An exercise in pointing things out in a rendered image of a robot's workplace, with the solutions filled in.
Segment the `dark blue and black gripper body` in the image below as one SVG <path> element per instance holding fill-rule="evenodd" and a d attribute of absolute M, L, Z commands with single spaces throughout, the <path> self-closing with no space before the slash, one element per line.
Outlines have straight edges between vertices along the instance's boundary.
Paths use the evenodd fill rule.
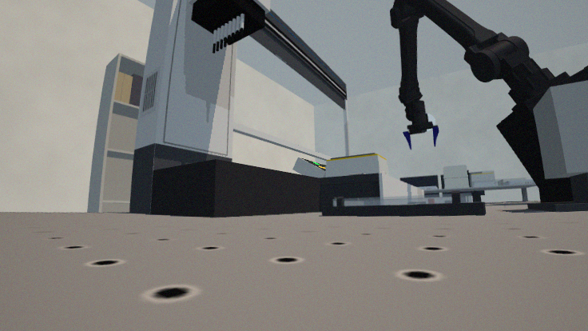
<path fill-rule="evenodd" d="M 413 125 L 408 125 L 407 129 L 409 134 L 421 134 L 422 130 L 433 129 L 432 122 L 427 122 L 426 112 L 420 111 L 419 114 L 416 112 L 412 114 Z M 418 128 L 417 128 L 418 127 Z M 412 129 L 414 128 L 414 129 Z"/>

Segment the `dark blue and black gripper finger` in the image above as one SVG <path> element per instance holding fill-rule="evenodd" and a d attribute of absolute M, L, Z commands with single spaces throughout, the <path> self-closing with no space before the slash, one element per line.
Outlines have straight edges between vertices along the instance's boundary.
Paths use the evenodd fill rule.
<path fill-rule="evenodd" d="M 411 149 L 411 136 L 408 132 L 403 132 L 403 135 L 405 136 L 405 138 L 407 139 L 408 145 Z"/>
<path fill-rule="evenodd" d="M 438 126 L 436 126 L 436 127 L 433 127 L 433 138 L 434 138 L 434 146 L 435 146 L 435 143 L 436 143 L 436 140 L 435 140 L 435 139 L 437 138 L 437 136 L 438 136 L 438 133 L 439 133 L 439 128 L 438 128 Z"/>

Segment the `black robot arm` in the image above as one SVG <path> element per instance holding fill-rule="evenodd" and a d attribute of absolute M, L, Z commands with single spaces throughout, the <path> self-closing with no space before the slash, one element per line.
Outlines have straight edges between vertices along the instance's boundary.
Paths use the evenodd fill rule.
<path fill-rule="evenodd" d="M 478 80 L 505 81 L 511 88 L 508 94 L 516 103 L 513 111 L 527 99 L 570 76 L 565 71 L 555 77 L 548 68 L 541 69 L 529 57 L 523 39 L 488 30 L 447 0 L 395 0 L 390 16 L 391 26 L 399 28 L 402 70 L 399 100 L 406 106 L 406 118 L 412 125 L 413 113 L 426 112 L 424 101 L 420 101 L 423 95 L 417 78 L 417 27 L 424 15 L 465 49 L 464 60 Z"/>

